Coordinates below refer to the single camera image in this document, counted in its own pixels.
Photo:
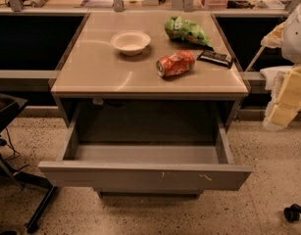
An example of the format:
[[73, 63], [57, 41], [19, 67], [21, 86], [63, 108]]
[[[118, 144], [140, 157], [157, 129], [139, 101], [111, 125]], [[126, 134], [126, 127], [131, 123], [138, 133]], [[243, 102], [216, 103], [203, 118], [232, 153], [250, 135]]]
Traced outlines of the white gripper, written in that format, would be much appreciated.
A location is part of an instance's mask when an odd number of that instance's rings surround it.
[[260, 74], [272, 97], [265, 110], [263, 126], [269, 131], [285, 129], [301, 110], [301, 65], [265, 68]]

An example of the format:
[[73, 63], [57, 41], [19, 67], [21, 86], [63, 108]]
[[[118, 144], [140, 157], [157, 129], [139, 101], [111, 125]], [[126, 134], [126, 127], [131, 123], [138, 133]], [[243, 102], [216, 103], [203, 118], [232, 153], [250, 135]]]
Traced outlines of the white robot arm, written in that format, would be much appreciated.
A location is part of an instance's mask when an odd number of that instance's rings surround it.
[[279, 47], [290, 61], [290, 71], [278, 71], [272, 89], [272, 100], [265, 110], [263, 126], [270, 131], [282, 130], [301, 110], [301, 2], [284, 23], [277, 25], [261, 40], [268, 48]]

